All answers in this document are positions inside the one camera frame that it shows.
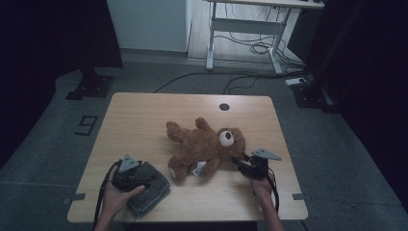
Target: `teddy bear arm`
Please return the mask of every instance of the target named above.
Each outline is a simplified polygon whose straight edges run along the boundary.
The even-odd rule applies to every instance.
[[[212,159],[207,161],[205,166],[200,171],[200,176],[210,176],[216,172],[219,165],[221,164],[221,159]]]

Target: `white wall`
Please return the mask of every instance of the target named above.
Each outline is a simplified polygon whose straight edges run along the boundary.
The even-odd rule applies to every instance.
[[[108,0],[120,48],[186,52],[191,0]]]

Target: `table top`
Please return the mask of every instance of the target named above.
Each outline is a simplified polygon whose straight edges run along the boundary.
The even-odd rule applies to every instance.
[[[223,111],[220,104],[228,104]],[[169,174],[167,162],[179,143],[166,136],[169,120],[195,128],[195,119],[204,117],[214,130],[238,127],[246,139],[245,153],[265,148],[282,158],[269,160],[280,195],[281,219],[306,219],[303,200],[278,117],[267,96],[116,93],[89,156],[77,193],[84,200],[73,201],[68,212],[71,222],[93,222],[99,187],[109,167],[125,154],[149,162],[170,183],[169,195],[146,217],[134,220],[122,210],[116,221],[245,221],[261,220],[262,212],[249,181],[232,163],[222,163],[210,178],[189,175],[182,183]]]
[[[205,0],[207,2],[216,3],[233,3],[233,4],[247,4],[247,5],[262,5],[274,7],[288,7],[288,8],[308,8],[308,9],[322,9],[324,4],[313,2],[313,0]]]

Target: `teddy bear head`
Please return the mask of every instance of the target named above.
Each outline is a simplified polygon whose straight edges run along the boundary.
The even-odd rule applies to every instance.
[[[219,154],[223,162],[233,157],[242,160],[245,152],[245,138],[239,128],[221,128],[217,132],[219,138]]]

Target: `human hand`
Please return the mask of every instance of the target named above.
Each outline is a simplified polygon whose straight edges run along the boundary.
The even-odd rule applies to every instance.
[[[255,195],[258,197],[258,200],[261,203],[261,205],[273,203],[271,199],[272,185],[269,183],[267,178],[264,177],[262,179],[254,179],[244,174],[243,176],[249,180],[252,190],[254,191]],[[269,178],[272,181],[274,180],[274,177],[271,173],[269,174]]]
[[[127,201],[134,195],[141,193],[144,190],[144,186],[138,186],[130,192],[122,192],[112,185],[117,166],[115,166],[109,176],[108,183],[105,187],[102,204],[102,214],[109,215],[109,217],[115,217],[115,215],[122,210]]]

